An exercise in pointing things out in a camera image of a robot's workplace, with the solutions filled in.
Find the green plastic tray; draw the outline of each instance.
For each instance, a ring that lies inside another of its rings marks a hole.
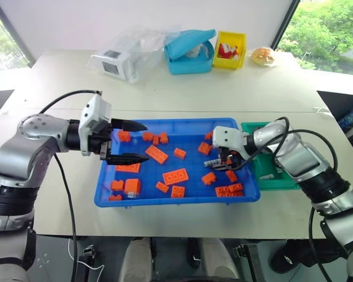
[[[253,133],[264,127],[269,122],[244,122],[241,124],[244,132]],[[299,186],[290,178],[286,172],[278,173],[271,162],[270,154],[258,155],[252,161],[252,173],[255,175],[260,190],[295,190]],[[261,176],[273,174],[275,177],[268,180],[260,180]]]

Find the wrapped bread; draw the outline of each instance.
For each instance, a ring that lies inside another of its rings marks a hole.
[[[251,60],[260,66],[272,66],[275,61],[275,52],[268,47],[261,47],[253,51]]]

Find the green trees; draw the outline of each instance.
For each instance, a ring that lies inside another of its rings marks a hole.
[[[303,68],[353,74],[353,0],[301,2],[278,48]]]
[[[27,59],[16,46],[13,39],[0,26],[0,71],[4,69],[25,68]]]

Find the blue box lid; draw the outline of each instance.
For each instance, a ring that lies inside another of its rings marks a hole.
[[[216,31],[214,29],[209,31],[199,31],[195,29],[182,31],[180,36],[168,44],[165,48],[168,50],[170,59],[176,60],[184,56],[188,51],[194,49],[194,47],[215,36]]]

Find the orange building block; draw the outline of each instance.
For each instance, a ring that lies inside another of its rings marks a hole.
[[[163,164],[169,157],[163,151],[159,150],[157,147],[150,145],[145,151],[148,156],[151,156],[156,162]]]
[[[212,136],[213,136],[213,131],[208,132],[208,133],[204,136],[204,139],[205,139],[205,140],[212,139]]]
[[[124,193],[129,198],[134,198],[140,194],[140,180],[138,179],[127,179],[125,181]]]
[[[143,132],[142,140],[144,141],[153,141],[153,132]]]
[[[235,175],[235,172],[233,172],[232,170],[227,170],[225,173],[231,183],[238,181],[238,178]]]
[[[217,197],[225,197],[225,195],[229,192],[228,186],[216,187],[216,196]]]
[[[171,189],[171,197],[172,198],[183,198],[184,191],[185,191],[185,188],[182,186],[173,186]]]
[[[129,166],[121,166],[121,165],[117,165],[115,167],[115,170],[117,172],[133,172],[133,173],[138,173],[140,171],[140,164],[139,163],[135,163],[135,164],[131,164]]]
[[[231,197],[243,197],[243,191],[235,191],[230,194],[231,194]]]
[[[159,143],[159,136],[153,135],[153,145],[158,145],[158,143]]]
[[[167,191],[169,190],[169,186],[164,185],[162,182],[158,182],[155,187],[159,188],[159,190],[161,190],[164,193],[167,193]]]
[[[189,179],[186,169],[177,169],[172,172],[165,172],[162,176],[164,177],[164,182],[166,185],[176,184]]]
[[[131,141],[131,133],[129,131],[120,130],[118,132],[118,137],[120,142],[130,142]]]
[[[159,141],[161,142],[161,144],[169,143],[169,138],[167,137],[167,133],[166,132],[161,132],[159,134]]]
[[[241,191],[243,190],[243,185],[240,183],[235,183],[233,185],[229,185],[230,192]]]
[[[182,149],[179,148],[175,148],[174,150],[174,156],[181,158],[182,160],[184,160],[185,156],[186,156],[186,151],[183,151]]]
[[[206,144],[205,142],[201,142],[201,144],[198,148],[198,151],[207,156],[209,154],[209,152],[211,151],[211,149],[212,149],[211,145]]]
[[[209,172],[208,174],[204,175],[201,180],[205,185],[210,185],[217,180],[217,177],[214,173]]]
[[[123,191],[124,188],[124,181],[123,180],[114,180],[111,182],[110,189],[112,191]]]
[[[112,195],[112,196],[108,197],[108,200],[109,201],[121,201],[121,200],[123,200],[123,197],[122,197],[122,195],[116,195],[116,196]]]

